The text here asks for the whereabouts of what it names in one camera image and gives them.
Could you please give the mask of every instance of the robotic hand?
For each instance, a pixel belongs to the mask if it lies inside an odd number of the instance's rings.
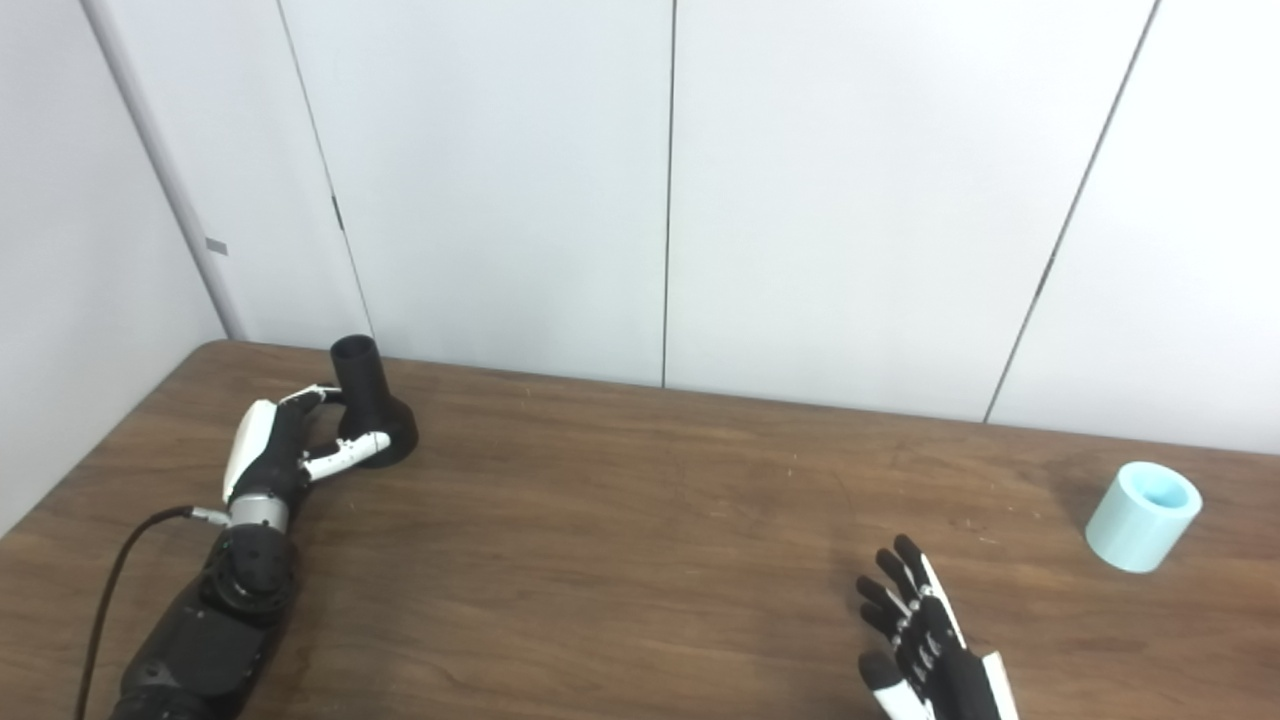
[[[929,559],[906,536],[876,553],[897,585],[895,594],[863,575],[861,616],[888,638],[895,660],[867,652],[858,669],[891,720],[1018,720],[998,652],[978,659],[960,633],[955,612]]]
[[[288,525],[312,483],[413,451],[413,413],[392,397],[372,338],[339,340],[330,356],[338,386],[259,400],[244,414],[223,482],[227,511],[192,512],[224,529],[125,669],[111,720],[236,717],[284,632],[296,593]],[[347,410],[338,437],[307,450],[306,418],[323,404]]]

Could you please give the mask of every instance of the wooden table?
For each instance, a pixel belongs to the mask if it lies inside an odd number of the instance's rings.
[[[1025,720],[1280,711],[1280,457],[424,363],[388,374],[422,442],[307,501],[305,591],[243,717],[879,717],[856,657],[882,641],[850,596],[897,532],[933,559],[970,642],[1004,652]],[[328,377],[323,352],[200,348],[0,542],[0,714],[69,715],[128,530],[215,505],[248,404]],[[1206,498],[1151,575],[1080,534],[1134,459]],[[169,523],[134,550],[93,717],[215,533]]]

